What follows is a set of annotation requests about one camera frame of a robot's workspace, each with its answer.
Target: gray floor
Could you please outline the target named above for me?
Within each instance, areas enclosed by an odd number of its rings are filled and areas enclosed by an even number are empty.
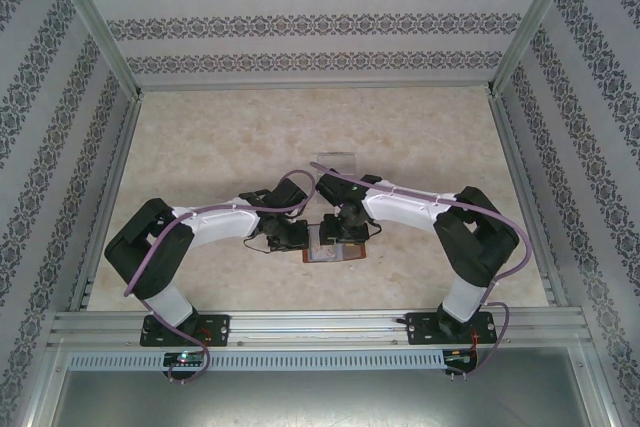
[[[72,372],[56,426],[513,427],[588,425],[566,353],[501,350],[466,383],[436,371]]]

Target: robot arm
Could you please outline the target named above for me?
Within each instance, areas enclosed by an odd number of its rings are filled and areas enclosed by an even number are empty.
[[[444,203],[433,203],[403,192],[427,194],[483,207],[499,213],[487,197],[474,187],[459,194],[431,194],[400,188],[380,177],[367,175],[363,181],[380,186],[370,189],[325,174],[318,182],[318,192],[332,205],[336,216],[325,216],[321,242],[364,242],[368,239],[367,222],[388,220],[438,235],[456,273],[453,285],[439,308],[440,326],[455,331],[468,322],[480,307],[483,296],[500,268],[518,245],[516,232],[502,222],[471,210]],[[475,224],[471,231],[465,224]]]
[[[240,194],[224,204],[235,206],[194,214],[171,229],[158,245],[145,271],[132,290],[140,301],[172,327],[191,334],[198,313],[172,282],[187,251],[216,240],[253,238],[265,234],[272,251],[301,250],[308,247],[307,223],[291,221],[282,213],[268,213],[261,207],[283,209],[298,205],[306,194],[291,180],[283,179],[273,192],[261,190]],[[198,209],[170,207],[162,199],[151,199],[109,242],[105,257],[129,284],[151,249],[149,236],[158,237],[165,227]]]
[[[470,321],[496,276],[518,245],[518,236],[504,223],[478,212],[412,197],[456,201],[498,213],[478,189],[466,187],[459,194],[429,194],[400,189],[380,177],[362,178],[381,190],[325,174],[317,191],[338,215],[327,214],[320,226],[320,241],[362,244],[369,238],[367,223],[377,220],[400,222],[435,232],[456,273],[453,285],[438,312],[440,329],[455,334]],[[305,193],[285,178],[271,192],[262,190],[240,194],[226,204],[240,209],[214,210],[187,217],[168,231],[151,256],[132,293],[172,327],[190,334],[198,323],[198,313],[172,283],[183,257],[191,248],[229,237],[253,238],[264,233],[271,251],[302,250],[309,246],[307,223],[292,221],[284,213],[255,211],[276,208],[287,211],[299,205]],[[170,207],[161,199],[148,201],[109,242],[105,256],[122,279],[130,283],[151,249],[148,237],[158,237],[165,227],[197,209]],[[466,224],[475,224],[470,230]]]

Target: beige tabletop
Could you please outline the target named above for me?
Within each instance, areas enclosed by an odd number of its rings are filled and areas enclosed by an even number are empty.
[[[524,225],[481,87],[234,90],[146,94],[107,239],[148,199],[173,206],[272,189],[319,153],[353,152],[358,175],[431,192],[483,190]],[[308,189],[304,177],[294,180]],[[312,201],[306,218],[325,208]],[[436,307],[454,273],[435,234],[383,222],[367,258],[302,263],[226,239],[190,251],[176,274],[199,310],[343,310]],[[266,242],[256,239],[257,246]],[[508,263],[522,257],[522,244]],[[89,310],[141,310],[103,258]],[[535,263],[492,294],[512,306],[547,305]]]

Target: white arm segment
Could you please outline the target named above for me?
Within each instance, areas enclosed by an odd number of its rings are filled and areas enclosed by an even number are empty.
[[[246,200],[235,198],[229,202],[230,205],[249,205]],[[192,212],[194,209],[185,207],[174,207],[173,215],[180,215]],[[256,212],[246,210],[213,210],[206,214],[192,217],[182,221],[188,225],[195,234],[189,250],[199,245],[214,242],[229,237],[247,237],[258,225],[260,218]],[[193,312],[193,307],[189,301],[180,293],[175,284],[171,282],[159,294],[146,299],[154,312],[162,316],[164,320],[176,327],[184,322]]]
[[[376,185],[396,187],[395,184],[387,180],[382,180]],[[405,189],[404,187],[402,187],[402,190],[438,196],[441,199],[455,200],[455,194],[433,194],[431,192]],[[435,204],[414,197],[398,195],[395,192],[380,192],[375,189],[367,191],[362,205],[373,220],[400,222],[431,233],[435,233],[433,224],[438,214],[449,209],[448,205]],[[486,290],[485,287],[476,287],[466,282],[456,274],[453,285],[442,302],[442,308],[449,315],[464,323],[478,309],[480,300]]]
[[[227,205],[246,206],[250,205],[246,200],[238,197],[228,202]],[[174,207],[173,215],[176,217],[192,212],[193,208]],[[206,214],[183,220],[184,225],[188,225],[193,230],[195,237],[191,241],[189,249],[193,249],[202,244],[214,242],[229,237],[247,237],[258,225],[260,218],[257,212],[247,210],[212,210]]]

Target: black mounting plate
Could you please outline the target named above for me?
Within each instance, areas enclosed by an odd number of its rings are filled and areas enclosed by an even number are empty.
[[[435,312],[409,312],[404,316],[403,323],[407,325],[409,345],[471,345],[474,329],[478,344],[494,344],[498,338],[491,312],[477,312],[453,338],[440,330],[438,314]]]
[[[201,314],[191,337],[198,339],[207,347],[226,347],[229,339],[228,315]],[[191,342],[167,330],[153,315],[147,315],[140,333],[142,347],[190,347]]]

